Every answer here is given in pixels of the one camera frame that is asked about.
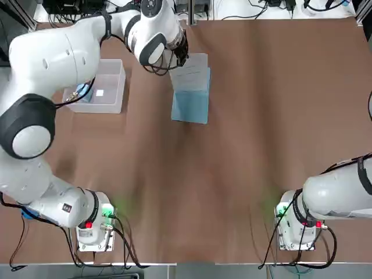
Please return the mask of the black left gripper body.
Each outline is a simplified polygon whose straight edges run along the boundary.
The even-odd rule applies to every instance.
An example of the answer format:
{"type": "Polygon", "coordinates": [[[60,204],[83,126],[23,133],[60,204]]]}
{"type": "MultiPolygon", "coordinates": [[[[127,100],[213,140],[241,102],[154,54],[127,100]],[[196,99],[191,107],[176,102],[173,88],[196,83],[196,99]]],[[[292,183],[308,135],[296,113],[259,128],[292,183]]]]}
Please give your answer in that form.
{"type": "Polygon", "coordinates": [[[186,37],[181,37],[175,44],[169,46],[178,60],[186,60],[188,58],[188,40],[186,37]]]}

